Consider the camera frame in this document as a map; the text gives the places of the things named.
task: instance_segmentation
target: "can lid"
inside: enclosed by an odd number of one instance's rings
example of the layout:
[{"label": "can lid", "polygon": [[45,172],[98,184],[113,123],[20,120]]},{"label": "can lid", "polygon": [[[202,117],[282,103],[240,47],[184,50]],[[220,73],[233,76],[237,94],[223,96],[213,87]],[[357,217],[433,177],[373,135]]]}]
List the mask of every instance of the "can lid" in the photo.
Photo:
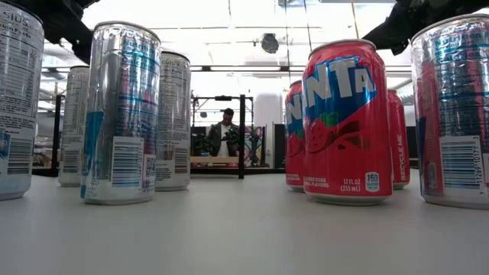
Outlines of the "can lid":
[{"label": "can lid", "polygon": [[76,68],[90,68],[90,66],[87,66],[87,65],[76,65],[76,66],[72,66],[70,68],[70,70],[73,70],[73,69],[76,69]]},{"label": "can lid", "polygon": [[300,79],[292,82],[292,84],[290,84],[289,88],[294,86],[296,83],[300,83],[300,82],[302,82],[302,80],[300,80]]},{"label": "can lid", "polygon": [[36,18],[40,24],[44,24],[43,21],[39,18],[39,16],[35,15],[32,11],[29,11],[28,9],[22,7],[21,5],[11,1],[11,0],[0,0],[0,2],[4,2],[5,4],[8,4],[10,6],[16,7],[24,12],[27,12],[30,16]]},{"label": "can lid", "polygon": [[164,54],[164,53],[165,53],[165,54],[173,54],[173,55],[176,55],[176,56],[179,56],[179,57],[185,58],[185,59],[186,59],[187,61],[189,61],[189,63],[190,63],[190,60],[189,60],[189,59],[188,59],[186,56],[184,56],[183,54],[181,54],[181,53],[175,53],[175,52],[173,52],[173,51],[169,51],[169,50],[162,50],[162,51],[161,51],[161,54]]},{"label": "can lid", "polygon": [[143,27],[143,26],[141,26],[139,24],[135,24],[135,23],[127,22],[127,21],[104,21],[104,22],[98,23],[93,29],[96,30],[97,28],[99,28],[101,26],[108,25],[108,24],[122,24],[122,25],[125,25],[126,24],[126,25],[129,25],[129,26],[132,26],[132,27],[140,28],[143,31],[147,31],[150,34],[153,34],[158,39],[158,41],[160,41],[160,43],[161,43],[160,38],[158,37],[158,35],[154,31],[148,29],[147,27]]},{"label": "can lid", "polygon": [[375,47],[375,44],[372,41],[369,41],[369,40],[365,40],[365,39],[341,39],[341,40],[335,40],[335,41],[331,41],[331,42],[326,42],[323,45],[315,48],[309,54],[308,59],[311,58],[311,56],[313,55],[313,53],[315,53],[317,50],[322,49],[323,47],[331,46],[331,45],[334,45],[334,44],[340,44],[340,43],[348,43],[348,42],[360,42],[360,43],[369,44],[369,45],[371,45],[374,48],[374,50],[377,50],[377,47]]},{"label": "can lid", "polygon": [[489,15],[485,15],[485,14],[459,15],[459,16],[455,16],[452,18],[447,18],[445,20],[441,20],[440,22],[436,22],[435,24],[431,24],[430,26],[425,27],[421,31],[418,31],[416,34],[414,34],[413,38],[411,38],[411,44],[413,44],[413,41],[415,39],[417,39],[421,34],[428,31],[429,29],[436,28],[436,27],[441,26],[443,24],[446,24],[446,23],[449,23],[452,21],[456,21],[456,20],[460,20],[460,19],[465,19],[465,18],[489,18]]}]

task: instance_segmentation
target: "table surface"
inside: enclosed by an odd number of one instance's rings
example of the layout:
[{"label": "table surface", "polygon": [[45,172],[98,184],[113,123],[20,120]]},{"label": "table surface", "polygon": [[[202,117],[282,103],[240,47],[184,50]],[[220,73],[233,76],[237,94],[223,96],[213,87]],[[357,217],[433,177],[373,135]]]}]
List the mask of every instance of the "table surface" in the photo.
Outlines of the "table surface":
[{"label": "table surface", "polygon": [[425,203],[411,178],[372,207],[313,202],[283,174],[201,176],[101,206],[33,176],[0,202],[0,274],[488,274],[489,211]]}]

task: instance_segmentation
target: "person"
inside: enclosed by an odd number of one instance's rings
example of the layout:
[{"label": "person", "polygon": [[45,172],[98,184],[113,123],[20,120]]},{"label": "person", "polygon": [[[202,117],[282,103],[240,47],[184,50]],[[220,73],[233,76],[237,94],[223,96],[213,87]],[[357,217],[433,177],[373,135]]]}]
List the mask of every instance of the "person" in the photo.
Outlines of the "person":
[{"label": "person", "polygon": [[231,108],[224,110],[222,121],[211,126],[207,138],[211,144],[211,156],[214,157],[235,157],[238,147],[229,145],[225,139],[225,133],[234,128],[238,133],[238,126],[232,123],[232,117],[235,112]]}]

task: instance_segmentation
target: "strawberry fanta can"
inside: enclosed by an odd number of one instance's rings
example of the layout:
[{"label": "strawberry fanta can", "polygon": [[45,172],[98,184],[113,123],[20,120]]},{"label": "strawberry fanta can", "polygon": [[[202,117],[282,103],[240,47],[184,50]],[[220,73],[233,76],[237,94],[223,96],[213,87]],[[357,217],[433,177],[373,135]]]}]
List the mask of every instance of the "strawberry fanta can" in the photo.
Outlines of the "strawberry fanta can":
[{"label": "strawberry fanta can", "polygon": [[392,195],[385,66],[367,40],[316,48],[303,74],[304,191],[376,205]]},{"label": "strawberry fanta can", "polygon": [[286,183],[294,191],[303,191],[304,134],[302,114],[302,82],[290,85],[285,98],[285,120],[287,128],[287,156],[285,159]]},{"label": "strawberry fanta can", "polygon": [[390,149],[392,153],[393,188],[399,190],[410,183],[410,159],[407,149],[404,106],[395,90],[389,90]]}]

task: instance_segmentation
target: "can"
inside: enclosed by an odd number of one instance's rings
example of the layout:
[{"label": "can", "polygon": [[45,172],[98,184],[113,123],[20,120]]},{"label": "can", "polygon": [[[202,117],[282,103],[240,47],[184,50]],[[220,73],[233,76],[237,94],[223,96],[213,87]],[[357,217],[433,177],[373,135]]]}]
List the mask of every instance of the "can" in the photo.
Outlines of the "can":
[{"label": "can", "polygon": [[296,192],[304,192],[304,130],[303,130],[303,84],[297,80],[290,84],[285,98],[286,157],[285,177],[287,185]]},{"label": "can", "polygon": [[154,194],[160,39],[136,24],[96,25],[92,39],[81,197],[146,202]]},{"label": "can", "polygon": [[462,15],[412,39],[421,193],[489,209],[489,15]]},{"label": "can", "polygon": [[367,40],[316,48],[303,73],[304,191],[376,205],[392,195],[385,66]]},{"label": "can", "polygon": [[0,200],[31,187],[32,151],[44,48],[40,19],[0,1]]},{"label": "can", "polygon": [[190,184],[190,61],[161,52],[156,191],[185,190]]},{"label": "can", "polygon": [[388,91],[390,150],[392,153],[393,189],[410,183],[410,159],[407,148],[404,106],[395,90]]},{"label": "can", "polygon": [[63,187],[77,187],[82,179],[89,77],[89,66],[74,66],[68,73],[61,137],[60,175],[58,176],[58,182]]}]

